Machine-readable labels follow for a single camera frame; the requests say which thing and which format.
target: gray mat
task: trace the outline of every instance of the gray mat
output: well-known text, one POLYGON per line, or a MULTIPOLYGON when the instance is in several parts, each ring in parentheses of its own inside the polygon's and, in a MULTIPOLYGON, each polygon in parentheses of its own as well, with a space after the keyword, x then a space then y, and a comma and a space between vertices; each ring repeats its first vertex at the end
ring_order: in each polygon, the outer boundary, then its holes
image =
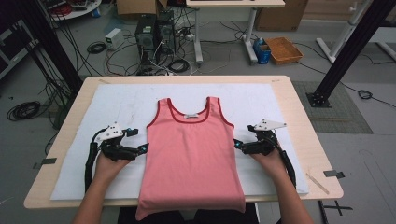
POLYGON ((343 86, 337 85, 332 92, 331 108, 317 108, 311 107, 305 93, 314 92, 320 83, 292 83, 317 133, 373 133, 343 86))

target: pink tank top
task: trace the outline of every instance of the pink tank top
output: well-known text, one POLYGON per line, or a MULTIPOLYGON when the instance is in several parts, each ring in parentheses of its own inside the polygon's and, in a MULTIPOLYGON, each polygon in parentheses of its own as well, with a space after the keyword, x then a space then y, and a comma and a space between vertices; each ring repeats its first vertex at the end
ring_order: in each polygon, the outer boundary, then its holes
POLYGON ((148 125, 149 150, 136 219, 186 209, 245 212, 236 172, 233 124, 221 113, 219 98, 207 97, 198 118, 185 118, 171 99, 158 102, 148 125))

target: tank top armhole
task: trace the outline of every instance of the tank top armhole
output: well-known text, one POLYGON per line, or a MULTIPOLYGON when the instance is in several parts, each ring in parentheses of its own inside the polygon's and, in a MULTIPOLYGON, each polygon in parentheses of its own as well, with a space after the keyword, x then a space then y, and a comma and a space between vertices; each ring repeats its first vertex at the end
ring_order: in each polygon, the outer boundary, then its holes
POLYGON ((221 119, 222 119, 226 124, 228 124, 228 125, 234 127, 232 123, 230 123, 226 118, 224 118, 224 115, 223 115, 222 110, 221 110, 220 98, 218 98, 218 107, 219 107, 219 113, 220 113, 220 115, 221 115, 221 119))
POLYGON ((148 124, 147 128, 149 128, 151 125, 153 125, 153 124, 155 123, 155 120, 157 120, 158 116, 160 115, 160 108, 161 108, 160 101, 157 102, 157 106, 158 106, 158 107, 157 107, 157 114, 155 115, 155 117, 154 117, 154 119, 152 120, 152 122, 150 122, 150 123, 148 124))

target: white table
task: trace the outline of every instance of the white table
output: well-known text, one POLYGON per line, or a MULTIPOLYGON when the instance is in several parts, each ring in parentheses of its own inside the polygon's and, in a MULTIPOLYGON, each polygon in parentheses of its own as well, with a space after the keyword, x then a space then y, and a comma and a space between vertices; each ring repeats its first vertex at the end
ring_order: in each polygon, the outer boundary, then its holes
MULTIPOLYGON (((210 77, 89 77, 84 81, 78 96, 70 109, 64 124, 56 137, 48 158, 57 158, 53 164, 41 167, 35 183, 25 201, 26 208, 76 207, 80 200, 53 201, 50 195, 59 177, 65 155, 73 143, 78 127, 89 108, 92 97, 100 84, 186 84, 186 83, 262 83, 270 84, 274 90, 280 110, 288 124, 291 141, 294 145, 302 169, 309 175, 309 193, 301 195, 303 200, 336 199, 343 196, 338 179, 326 177, 323 171, 332 166, 318 140, 291 81, 285 76, 210 76, 210 77)), ((252 195, 247 202, 276 201, 276 195, 252 195)), ((137 205, 137 199, 105 200, 105 205, 137 205)))
MULTIPOLYGON (((234 0, 234 1, 191 1, 187 0, 187 6, 195 8, 195 39, 194 39, 194 49, 195 49, 195 61, 200 66, 204 62, 204 58, 202 56, 201 50, 201 42, 199 38, 199 22, 200 18, 200 8, 216 8, 219 12, 226 7, 233 8, 251 8, 249 16, 248 16, 248 28, 247 33, 243 35, 243 42, 247 49, 247 53, 249 55, 250 64, 257 63, 256 54, 253 51, 253 47, 250 42, 251 32, 253 30, 254 20, 256 18, 257 8, 258 7, 283 7, 285 6, 285 2, 283 0, 234 0)), ((234 16, 229 16, 231 19, 228 21, 234 21, 234 16)))
POLYGON ((65 15, 65 16, 51 15, 51 17, 55 21, 64 21, 64 20, 73 19, 73 18, 80 17, 87 13, 92 12, 94 9, 99 7, 101 3, 102 3, 102 0, 95 0, 94 2, 88 1, 86 10, 73 10, 70 14, 65 15))

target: tank top strap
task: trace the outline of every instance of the tank top strap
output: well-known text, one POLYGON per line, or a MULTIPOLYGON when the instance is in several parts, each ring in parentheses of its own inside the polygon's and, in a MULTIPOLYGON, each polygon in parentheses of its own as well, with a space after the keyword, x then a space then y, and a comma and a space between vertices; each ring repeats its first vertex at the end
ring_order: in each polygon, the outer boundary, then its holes
POLYGON ((233 126, 223 115, 221 110, 221 103, 219 97, 208 96, 207 100, 210 103, 210 116, 213 118, 221 119, 227 125, 233 126))
POLYGON ((152 120, 152 122, 147 127, 154 124, 156 120, 170 119, 170 118, 172 118, 172 116, 169 110, 168 98, 161 99, 157 103, 157 113, 154 119, 152 120))

